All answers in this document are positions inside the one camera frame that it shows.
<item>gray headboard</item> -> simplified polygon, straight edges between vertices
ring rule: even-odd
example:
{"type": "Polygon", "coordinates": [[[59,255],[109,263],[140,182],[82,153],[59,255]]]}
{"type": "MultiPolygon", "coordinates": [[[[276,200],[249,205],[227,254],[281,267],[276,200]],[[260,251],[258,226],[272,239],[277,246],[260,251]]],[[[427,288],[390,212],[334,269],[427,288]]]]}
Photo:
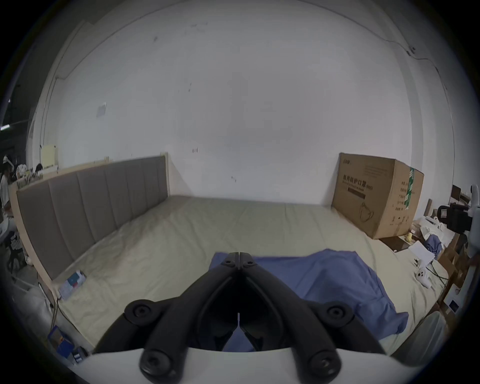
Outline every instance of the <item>gray headboard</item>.
{"type": "Polygon", "coordinates": [[[53,280],[87,249],[168,196],[166,157],[74,171],[20,189],[32,246],[53,280]]]}

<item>packaging box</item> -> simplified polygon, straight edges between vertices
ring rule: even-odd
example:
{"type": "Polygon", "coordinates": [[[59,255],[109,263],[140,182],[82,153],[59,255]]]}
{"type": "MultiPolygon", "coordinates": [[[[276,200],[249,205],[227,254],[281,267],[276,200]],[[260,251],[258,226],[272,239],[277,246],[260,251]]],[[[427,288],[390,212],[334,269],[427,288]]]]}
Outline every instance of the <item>packaging box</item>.
{"type": "Polygon", "coordinates": [[[408,233],[423,173],[385,157],[340,154],[332,206],[372,239],[408,233]]]}

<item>blue box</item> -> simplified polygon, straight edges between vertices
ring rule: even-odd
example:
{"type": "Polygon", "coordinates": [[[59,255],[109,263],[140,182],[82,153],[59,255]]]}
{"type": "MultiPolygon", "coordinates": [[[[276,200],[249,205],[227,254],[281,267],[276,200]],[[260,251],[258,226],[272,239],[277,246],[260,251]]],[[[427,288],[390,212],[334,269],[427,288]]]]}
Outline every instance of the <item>blue box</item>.
{"type": "Polygon", "coordinates": [[[47,339],[57,353],[66,359],[68,359],[75,348],[75,345],[68,339],[68,336],[57,326],[53,327],[52,331],[48,334],[47,339]]]}

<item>blue cloth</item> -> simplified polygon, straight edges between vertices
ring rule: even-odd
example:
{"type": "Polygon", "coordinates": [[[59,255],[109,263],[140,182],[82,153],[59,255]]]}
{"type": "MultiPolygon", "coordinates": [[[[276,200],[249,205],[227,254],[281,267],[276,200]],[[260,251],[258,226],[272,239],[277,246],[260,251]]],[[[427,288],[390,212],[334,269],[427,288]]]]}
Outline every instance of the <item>blue cloth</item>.
{"type": "Polygon", "coordinates": [[[435,255],[435,260],[442,251],[442,242],[437,235],[431,234],[425,242],[425,248],[435,255]]]}
{"type": "MultiPolygon", "coordinates": [[[[216,253],[210,269],[227,253],[216,253]]],[[[326,249],[305,257],[254,257],[260,266],[288,285],[301,299],[349,305],[377,340],[404,331],[408,313],[395,306],[377,274],[356,252],[326,249]]],[[[253,351],[239,327],[225,345],[227,352],[253,351]]]]}

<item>beige bed sheet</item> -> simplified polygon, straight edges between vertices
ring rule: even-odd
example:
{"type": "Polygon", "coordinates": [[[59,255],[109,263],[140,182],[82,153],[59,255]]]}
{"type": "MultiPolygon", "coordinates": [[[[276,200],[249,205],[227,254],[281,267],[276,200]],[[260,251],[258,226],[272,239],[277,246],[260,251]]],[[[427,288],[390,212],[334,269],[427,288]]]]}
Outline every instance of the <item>beige bed sheet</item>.
{"type": "MultiPolygon", "coordinates": [[[[127,223],[91,249],[56,282],[80,269],[87,280],[60,307],[92,345],[133,300],[180,295],[208,270],[215,252],[257,256],[306,256],[330,248],[356,251],[380,277],[397,312],[408,312],[405,331],[381,340],[392,354],[440,296],[416,279],[414,255],[392,252],[372,240],[334,209],[319,205],[277,204],[171,196],[127,223]]],[[[447,276],[437,262],[435,270],[447,276]]]]}

